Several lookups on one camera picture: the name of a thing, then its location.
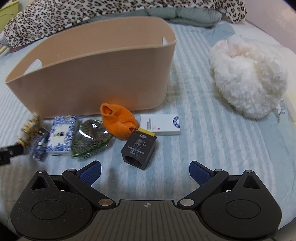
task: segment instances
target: round hole in box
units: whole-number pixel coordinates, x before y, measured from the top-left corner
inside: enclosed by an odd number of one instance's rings
[[[131,165],[133,165],[133,166],[136,166],[136,167],[141,167],[141,166],[142,166],[142,164],[141,164],[139,161],[137,161],[135,158],[132,158],[132,157],[130,157],[130,156],[126,156],[126,157],[125,157],[125,160],[126,160],[129,164],[131,164]]]

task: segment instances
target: yellow tab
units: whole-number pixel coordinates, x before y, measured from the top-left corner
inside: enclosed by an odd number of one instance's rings
[[[145,129],[141,128],[141,127],[139,127],[138,131],[143,132],[143,133],[145,133],[145,134],[147,134],[147,135],[150,135],[150,136],[154,136],[154,135],[155,135],[154,132],[151,132],[151,131],[145,130]]]

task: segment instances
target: striped bed sheet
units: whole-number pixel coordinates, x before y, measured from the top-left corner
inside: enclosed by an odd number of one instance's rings
[[[289,117],[281,114],[280,124],[273,114],[261,121],[246,119],[215,88],[209,50],[218,40],[233,35],[234,30],[228,23],[212,29],[171,26],[178,41],[165,101],[155,109],[134,114],[139,121],[142,113],[177,113],[181,134],[157,138],[145,171],[123,162],[120,151],[125,142],[118,139],[113,140],[110,148],[83,160],[48,155],[44,162],[38,162],[29,156],[17,156],[10,165],[0,167],[2,223],[12,229],[10,211],[37,170],[58,175],[68,168],[80,169],[93,160],[101,162],[102,175],[92,186],[116,202],[120,199],[177,202],[198,187],[189,176],[189,163],[197,160],[210,169],[222,168],[234,175],[254,170],[282,209],[281,226],[296,216],[296,154],[293,156],[292,150],[296,148],[291,134],[295,130],[287,124]],[[21,125],[31,116],[2,83],[16,63],[38,43],[0,59],[0,146],[13,144]],[[290,133],[289,141],[284,132]]]

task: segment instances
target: dried herb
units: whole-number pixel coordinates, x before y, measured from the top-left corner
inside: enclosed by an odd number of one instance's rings
[[[83,122],[72,142],[72,156],[85,158],[108,147],[112,134],[98,120]]]

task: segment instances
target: leopard print blanket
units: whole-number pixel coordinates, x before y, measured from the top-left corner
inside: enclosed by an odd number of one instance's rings
[[[243,0],[35,0],[8,22],[4,44],[16,48],[95,16],[156,7],[223,9],[233,23],[247,13]]]

